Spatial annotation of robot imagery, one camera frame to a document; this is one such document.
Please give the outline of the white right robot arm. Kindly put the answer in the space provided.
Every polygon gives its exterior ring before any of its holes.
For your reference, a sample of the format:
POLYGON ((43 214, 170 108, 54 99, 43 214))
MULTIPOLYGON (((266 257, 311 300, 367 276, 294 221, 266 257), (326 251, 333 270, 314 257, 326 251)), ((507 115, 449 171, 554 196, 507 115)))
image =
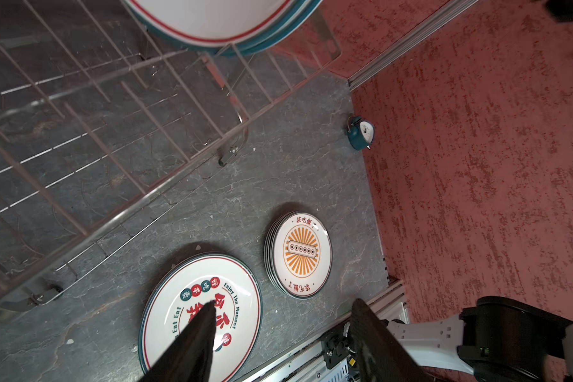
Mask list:
POLYGON ((573 381, 573 321, 513 299, 486 296, 438 322, 388 323, 420 366, 464 372, 479 381, 544 380, 548 356, 573 381))

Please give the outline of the red character text plate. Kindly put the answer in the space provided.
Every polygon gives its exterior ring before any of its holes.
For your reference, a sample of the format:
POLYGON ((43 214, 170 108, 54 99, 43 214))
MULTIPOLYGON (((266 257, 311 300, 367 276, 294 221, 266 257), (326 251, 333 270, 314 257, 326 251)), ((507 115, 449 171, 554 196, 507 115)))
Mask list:
POLYGON ((278 21, 287 0, 130 0, 146 25, 187 45, 218 48, 253 38, 278 21))

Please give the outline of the aluminium corner post right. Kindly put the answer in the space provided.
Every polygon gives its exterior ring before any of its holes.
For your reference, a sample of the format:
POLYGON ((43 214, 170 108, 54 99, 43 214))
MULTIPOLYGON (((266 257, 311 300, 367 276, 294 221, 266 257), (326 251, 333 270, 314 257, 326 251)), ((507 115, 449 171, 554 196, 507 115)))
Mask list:
POLYGON ((451 0, 348 78, 350 92, 361 87, 418 44, 474 6, 477 0, 451 0))

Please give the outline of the green white alarm clock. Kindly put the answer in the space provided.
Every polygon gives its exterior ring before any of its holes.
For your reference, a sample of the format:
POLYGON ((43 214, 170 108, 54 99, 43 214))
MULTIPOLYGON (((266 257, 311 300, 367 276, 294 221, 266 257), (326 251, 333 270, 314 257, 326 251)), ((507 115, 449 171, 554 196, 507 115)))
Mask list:
POLYGON ((369 149, 375 137, 375 127, 361 116, 351 116, 347 123, 347 137, 354 150, 369 149))

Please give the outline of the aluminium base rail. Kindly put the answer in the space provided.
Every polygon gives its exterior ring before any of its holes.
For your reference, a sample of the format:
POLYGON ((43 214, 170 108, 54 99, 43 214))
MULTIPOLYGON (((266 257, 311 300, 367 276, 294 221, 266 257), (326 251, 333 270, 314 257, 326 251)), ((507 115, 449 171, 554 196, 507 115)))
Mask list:
MULTIPOLYGON (((405 284, 390 279, 388 288, 368 301, 380 319, 409 323, 405 284)), ((341 316, 324 329, 310 335, 280 355, 270 359, 239 381, 346 381, 348 349, 345 331, 351 314, 341 316)))

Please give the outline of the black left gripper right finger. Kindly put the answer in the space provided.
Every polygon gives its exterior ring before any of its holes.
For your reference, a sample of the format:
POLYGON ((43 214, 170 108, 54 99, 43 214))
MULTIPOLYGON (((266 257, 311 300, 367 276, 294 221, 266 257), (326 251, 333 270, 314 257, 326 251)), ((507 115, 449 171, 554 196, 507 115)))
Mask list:
POLYGON ((351 347, 361 381, 431 381, 362 299, 353 302, 351 347))

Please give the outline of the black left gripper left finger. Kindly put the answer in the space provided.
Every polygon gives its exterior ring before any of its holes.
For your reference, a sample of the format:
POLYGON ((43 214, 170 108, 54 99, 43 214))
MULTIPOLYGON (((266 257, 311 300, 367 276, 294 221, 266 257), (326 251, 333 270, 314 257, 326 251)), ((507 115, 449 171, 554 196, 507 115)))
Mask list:
POLYGON ((216 308, 207 302, 140 381, 209 381, 216 308))

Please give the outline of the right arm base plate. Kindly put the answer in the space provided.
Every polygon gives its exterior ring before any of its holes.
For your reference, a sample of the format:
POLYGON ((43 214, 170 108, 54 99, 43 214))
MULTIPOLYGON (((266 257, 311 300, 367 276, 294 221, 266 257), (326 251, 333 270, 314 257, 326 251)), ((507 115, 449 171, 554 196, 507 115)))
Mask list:
POLYGON ((334 326, 321 336, 322 356, 327 369, 333 369, 353 351, 350 349, 350 321, 334 326))

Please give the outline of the orange patterned plate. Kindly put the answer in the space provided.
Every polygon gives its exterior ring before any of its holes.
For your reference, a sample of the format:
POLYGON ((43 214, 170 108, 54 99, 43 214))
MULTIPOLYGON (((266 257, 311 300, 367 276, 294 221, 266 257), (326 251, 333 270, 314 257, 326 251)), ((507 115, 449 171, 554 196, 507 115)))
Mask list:
POLYGON ((279 283, 275 280, 275 274, 273 271, 273 267, 271 266, 271 254, 270 254, 270 250, 273 247, 273 237, 274 237, 274 231, 275 229, 280 226, 281 222, 286 218, 286 215, 280 216, 278 219, 276 219, 272 226, 270 226, 269 230, 267 231, 267 235, 265 237, 265 243, 264 243, 264 249, 263 249, 263 255, 264 255, 264 264, 265 264, 265 269, 267 272, 267 277, 268 279, 271 281, 272 285, 281 293, 286 294, 286 291, 284 291, 281 286, 279 285, 279 283))
POLYGON ((273 239, 271 266, 286 295, 306 300, 320 293, 333 265, 333 248, 324 224, 303 211, 287 213, 273 239))

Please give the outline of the stainless steel dish rack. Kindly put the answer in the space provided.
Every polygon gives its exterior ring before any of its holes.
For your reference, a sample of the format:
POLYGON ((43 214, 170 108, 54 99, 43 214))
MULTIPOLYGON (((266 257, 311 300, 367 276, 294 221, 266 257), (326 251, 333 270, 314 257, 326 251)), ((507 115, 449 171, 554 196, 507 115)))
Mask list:
POLYGON ((0 322, 341 55, 321 5, 270 49, 202 58, 127 2, 0 1, 0 322))

